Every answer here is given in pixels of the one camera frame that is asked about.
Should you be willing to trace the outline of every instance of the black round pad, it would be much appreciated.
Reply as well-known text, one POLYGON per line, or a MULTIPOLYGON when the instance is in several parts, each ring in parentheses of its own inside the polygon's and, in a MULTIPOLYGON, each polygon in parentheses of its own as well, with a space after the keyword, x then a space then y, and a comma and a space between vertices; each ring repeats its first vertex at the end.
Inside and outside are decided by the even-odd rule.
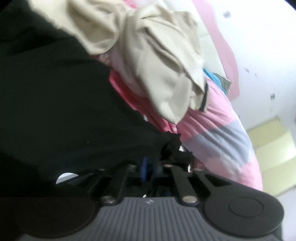
POLYGON ((274 197, 252 188, 219 187, 206 200, 204 213, 221 231, 238 237, 262 237, 283 220, 284 210, 274 197))
POLYGON ((237 216, 254 218, 263 212, 263 205, 256 199, 239 197, 229 203, 229 209, 237 216))
POLYGON ((16 208, 15 220, 31 236, 58 238, 85 227, 92 220, 95 207, 85 197, 25 198, 16 208))

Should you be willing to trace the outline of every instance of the metal rivet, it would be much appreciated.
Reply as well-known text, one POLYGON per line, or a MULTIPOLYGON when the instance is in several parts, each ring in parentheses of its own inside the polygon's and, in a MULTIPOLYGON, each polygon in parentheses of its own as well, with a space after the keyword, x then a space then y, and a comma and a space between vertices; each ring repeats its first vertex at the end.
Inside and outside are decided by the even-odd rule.
POLYGON ((106 204, 111 204, 111 203, 114 203, 116 199, 115 197, 112 197, 112 196, 104 196, 101 198, 101 201, 106 204))
POLYGON ((194 196, 185 196, 182 198, 182 200, 185 203, 196 203, 197 202, 197 198, 194 196))

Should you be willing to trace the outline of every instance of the gray ribbed surface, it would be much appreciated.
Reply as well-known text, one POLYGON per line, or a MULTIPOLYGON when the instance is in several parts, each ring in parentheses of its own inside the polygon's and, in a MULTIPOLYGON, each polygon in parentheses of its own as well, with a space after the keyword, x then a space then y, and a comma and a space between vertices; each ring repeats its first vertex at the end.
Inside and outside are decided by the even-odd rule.
MULTIPOLYGON (((47 239, 28 235, 19 239, 37 240, 47 239)), ((196 208, 183 207, 176 203, 174 198, 125 198, 119 205, 103 207, 95 220, 76 234, 51 240, 279 241, 273 235, 259 239, 227 236, 206 223, 196 208)))

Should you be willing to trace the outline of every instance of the dark spot on wall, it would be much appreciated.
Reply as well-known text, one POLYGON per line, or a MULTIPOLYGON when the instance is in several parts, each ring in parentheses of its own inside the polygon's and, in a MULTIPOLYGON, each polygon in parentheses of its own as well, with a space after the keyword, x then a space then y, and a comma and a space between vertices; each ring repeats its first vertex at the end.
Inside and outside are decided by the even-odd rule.
POLYGON ((229 11, 224 12, 223 13, 223 17, 225 17, 225 18, 231 18, 231 12, 229 12, 229 11))

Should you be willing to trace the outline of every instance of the white wall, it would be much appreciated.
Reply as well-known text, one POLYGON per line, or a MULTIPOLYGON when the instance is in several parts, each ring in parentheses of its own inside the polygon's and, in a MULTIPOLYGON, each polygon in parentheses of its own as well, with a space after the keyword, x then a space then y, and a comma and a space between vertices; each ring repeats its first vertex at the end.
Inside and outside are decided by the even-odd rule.
POLYGON ((278 197, 285 210, 283 221, 284 241, 296 241, 296 189, 278 197))
POLYGON ((296 11, 284 0, 209 1, 237 60, 241 95, 232 106, 242 124, 249 129, 278 115, 296 141, 296 11))

